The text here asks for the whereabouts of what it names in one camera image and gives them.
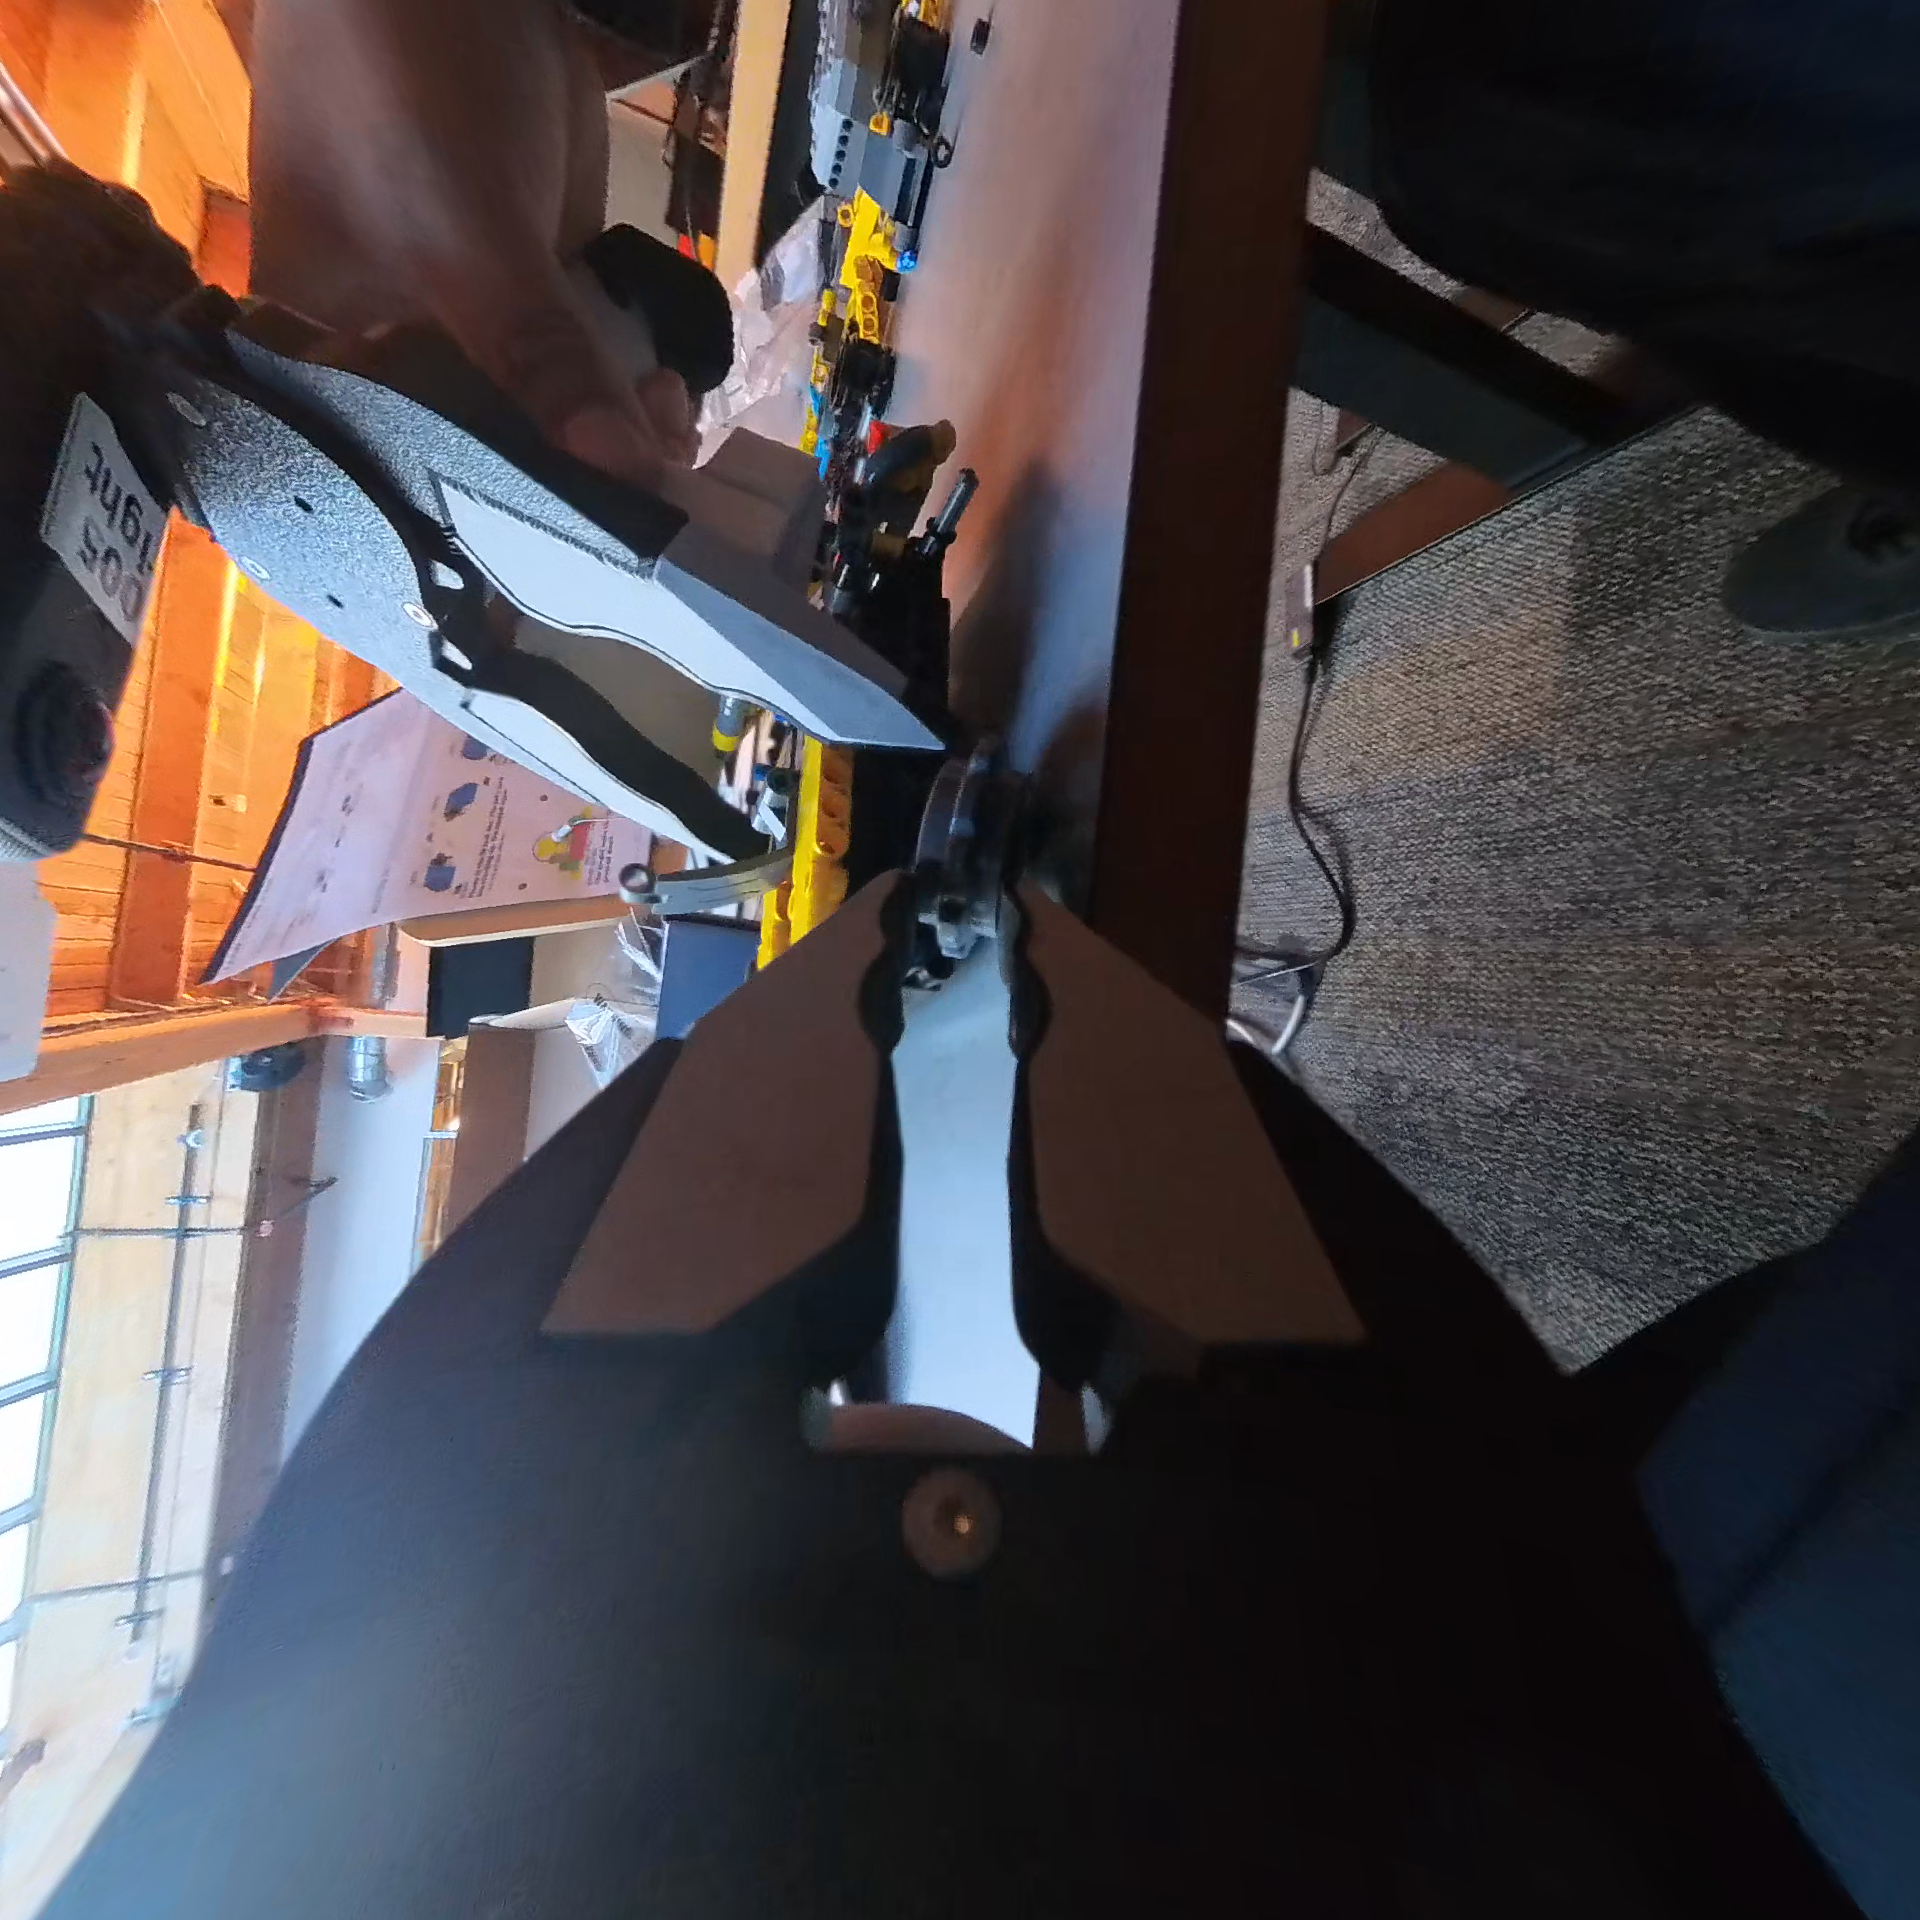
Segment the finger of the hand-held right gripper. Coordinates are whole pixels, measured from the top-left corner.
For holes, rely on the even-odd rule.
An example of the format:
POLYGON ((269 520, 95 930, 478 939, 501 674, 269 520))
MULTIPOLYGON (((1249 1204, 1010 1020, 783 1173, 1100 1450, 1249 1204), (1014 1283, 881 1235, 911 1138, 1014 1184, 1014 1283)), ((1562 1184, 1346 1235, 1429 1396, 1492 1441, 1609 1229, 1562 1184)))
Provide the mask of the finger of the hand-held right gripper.
POLYGON ((465 726, 674 846, 715 862, 761 854, 761 835, 708 778, 563 662, 517 649, 483 661, 465 682, 465 726))
POLYGON ((902 670, 809 598, 825 530, 813 468, 674 473, 665 504, 685 522, 651 558, 621 536, 589 545, 589 525, 570 530, 564 504, 541 488, 526 508, 444 472, 434 488, 455 545, 548 632, 625 642, 833 746, 941 747, 911 713, 902 670))

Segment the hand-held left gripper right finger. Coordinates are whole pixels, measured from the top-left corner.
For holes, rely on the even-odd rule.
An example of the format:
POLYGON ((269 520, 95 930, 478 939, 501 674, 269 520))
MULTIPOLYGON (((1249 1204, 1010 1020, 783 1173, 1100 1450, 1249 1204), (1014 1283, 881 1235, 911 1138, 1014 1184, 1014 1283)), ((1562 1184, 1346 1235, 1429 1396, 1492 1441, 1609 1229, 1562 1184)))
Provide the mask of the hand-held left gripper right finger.
POLYGON ((1363 1345, 1223 1028, 1041 888, 1017 888, 1009 908, 1009 1188, 1026 1349, 1363 1345))

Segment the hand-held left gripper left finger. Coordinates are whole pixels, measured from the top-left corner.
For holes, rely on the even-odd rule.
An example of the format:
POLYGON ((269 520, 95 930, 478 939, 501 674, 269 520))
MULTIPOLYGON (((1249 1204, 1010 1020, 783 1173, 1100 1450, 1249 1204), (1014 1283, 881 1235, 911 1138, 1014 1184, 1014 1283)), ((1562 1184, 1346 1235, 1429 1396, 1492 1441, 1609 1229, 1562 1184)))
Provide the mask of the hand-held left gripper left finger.
POLYGON ((553 1337, 700 1337, 853 1238, 898 1141, 909 875, 843 901, 700 1014, 545 1317, 553 1337))

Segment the yellow toy brick vehicle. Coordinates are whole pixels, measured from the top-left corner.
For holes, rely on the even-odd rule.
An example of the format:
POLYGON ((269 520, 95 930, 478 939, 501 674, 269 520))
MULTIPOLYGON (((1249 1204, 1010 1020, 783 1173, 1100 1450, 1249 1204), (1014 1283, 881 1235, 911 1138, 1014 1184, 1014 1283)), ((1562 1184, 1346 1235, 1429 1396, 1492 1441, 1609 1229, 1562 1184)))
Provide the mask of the yellow toy brick vehicle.
MULTIPOLYGON (((949 754, 971 747, 949 709, 950 603, 943 561, 957 522, 975 493, 975 472, 962 468, 937 512, 925 512, 933 483, 954 457, 949 420, 881 422, 881 441, 850 468, 820 476, 825 528, 806 579, 811 603, 834 614, 889 665, 902 670, 909 709, 939 732, 949 754)), ((908 869, 923 804, 937 778, 933 757, 871 747, 834 747, 783 716, 749 701, 719 701, 713 747, 725 764, 739 746, 756 754, 747 793, 758 825, 777 830, 781 869, 754 873, 746 893, 719 899, 685 875, 646 872, 653 893, 618 932, 635 969, 659 987, 661 924, 677 916, 742 922, 758 912, 758 968, 825 924, 862 885, 908 869)))

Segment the grey desk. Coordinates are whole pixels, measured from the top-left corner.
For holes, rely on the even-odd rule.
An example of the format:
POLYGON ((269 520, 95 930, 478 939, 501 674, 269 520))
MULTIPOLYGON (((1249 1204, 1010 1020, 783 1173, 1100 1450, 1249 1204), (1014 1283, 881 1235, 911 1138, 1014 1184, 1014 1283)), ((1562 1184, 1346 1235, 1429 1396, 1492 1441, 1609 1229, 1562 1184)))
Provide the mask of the grey desk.
POLYGON ((1057 885, 1229 1006, 1326 5, 982 5, 905 297, 949 412, 950 700, 1038 773, 1057 885))

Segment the person's right hand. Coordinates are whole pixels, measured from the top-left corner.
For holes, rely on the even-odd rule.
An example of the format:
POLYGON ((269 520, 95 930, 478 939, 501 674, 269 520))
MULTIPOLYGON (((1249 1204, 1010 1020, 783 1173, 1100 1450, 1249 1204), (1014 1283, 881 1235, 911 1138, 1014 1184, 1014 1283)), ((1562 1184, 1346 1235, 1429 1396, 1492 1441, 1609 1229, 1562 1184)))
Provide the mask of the person's right hand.
POLYGON ((252 291, 349 333, 430 325, 572 457, 651 484, 698 408, 625 376, 570 280, 606 224, 607 97, 700 54, 706 2, 260 2, 252 291))

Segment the instruction booklet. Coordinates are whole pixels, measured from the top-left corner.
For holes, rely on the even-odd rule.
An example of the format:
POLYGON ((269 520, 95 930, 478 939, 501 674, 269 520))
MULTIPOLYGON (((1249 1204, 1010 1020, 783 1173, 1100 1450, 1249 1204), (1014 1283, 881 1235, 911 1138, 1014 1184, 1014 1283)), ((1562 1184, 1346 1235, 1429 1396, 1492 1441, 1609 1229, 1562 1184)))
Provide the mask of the instruction booklet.
POLYGON ((393 692, 301 744, 199 982, 383 924, 612 896, 620 872, 653 848, 645 828, 393 692))

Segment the pile of toy brick parts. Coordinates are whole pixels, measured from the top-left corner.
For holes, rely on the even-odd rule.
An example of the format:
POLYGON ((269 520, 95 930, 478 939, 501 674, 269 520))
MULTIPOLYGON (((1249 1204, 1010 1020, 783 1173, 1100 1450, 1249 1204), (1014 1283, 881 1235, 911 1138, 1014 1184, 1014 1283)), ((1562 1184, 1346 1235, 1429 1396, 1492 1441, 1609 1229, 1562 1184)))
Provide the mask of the pile of toy brick parts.
POLYGON ((806 168, 822 189, 804 453, 834 477, 881 441, 895 306, 919 268, 933 184, 954 163, 954 2, 818 6, 806 168))

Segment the window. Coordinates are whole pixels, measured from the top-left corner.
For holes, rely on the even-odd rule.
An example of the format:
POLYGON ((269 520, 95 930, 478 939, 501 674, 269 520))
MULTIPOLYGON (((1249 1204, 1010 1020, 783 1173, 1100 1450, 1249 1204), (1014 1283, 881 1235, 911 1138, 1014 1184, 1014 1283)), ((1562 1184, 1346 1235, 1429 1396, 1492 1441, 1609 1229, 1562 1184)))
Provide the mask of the window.
POLYGON ((79 1238, 92 1097, 2 1124, 2 1648, 5 1692, 26 1635, 45 1501, 63 1324, 79 1238))

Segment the person's grey shoe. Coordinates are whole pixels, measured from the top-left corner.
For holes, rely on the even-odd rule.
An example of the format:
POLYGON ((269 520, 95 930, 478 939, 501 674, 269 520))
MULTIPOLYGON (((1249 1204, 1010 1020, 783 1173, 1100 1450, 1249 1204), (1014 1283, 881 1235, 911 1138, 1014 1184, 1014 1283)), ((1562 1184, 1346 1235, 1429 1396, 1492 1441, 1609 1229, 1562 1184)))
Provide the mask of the person's grey shoe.
POLYGON ((1873 641, 1917 628, 1915 493, 1836 488, 1735 556, 1722 603, 1775 641, 1873 641))

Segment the dark desk frame bar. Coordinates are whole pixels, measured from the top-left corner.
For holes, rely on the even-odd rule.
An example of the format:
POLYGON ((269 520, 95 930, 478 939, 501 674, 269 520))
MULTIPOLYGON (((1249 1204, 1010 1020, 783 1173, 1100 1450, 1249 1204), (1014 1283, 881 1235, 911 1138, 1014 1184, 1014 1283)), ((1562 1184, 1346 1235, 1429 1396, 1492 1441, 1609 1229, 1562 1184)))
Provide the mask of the dark desk frame bar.
POLYGON ((1641 353, 1577 376, 1317 224, 1290 386, 1510 493, 1691 404, 1641 353))

